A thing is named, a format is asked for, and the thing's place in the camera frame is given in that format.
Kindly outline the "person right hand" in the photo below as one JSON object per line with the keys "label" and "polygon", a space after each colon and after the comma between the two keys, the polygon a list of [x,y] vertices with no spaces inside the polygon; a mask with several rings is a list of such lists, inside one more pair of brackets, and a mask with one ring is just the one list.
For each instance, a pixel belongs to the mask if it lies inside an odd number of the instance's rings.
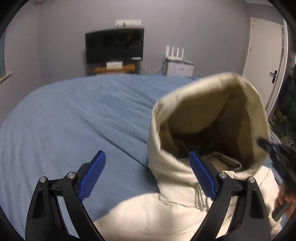
{"label": "person right hand", "polygon": [[294,213],[295,207],[296,207],[296,197],[294,193],[287,193],[285,190],[285,185],[282,184],[280,186],[280,191],[278,194],[278,197],[275,201],[275,207],[278,207],[280,205],[283,205],[284,202],[292,203],[290,208],[285,212],[285,215],[288,219],[292,216]]}

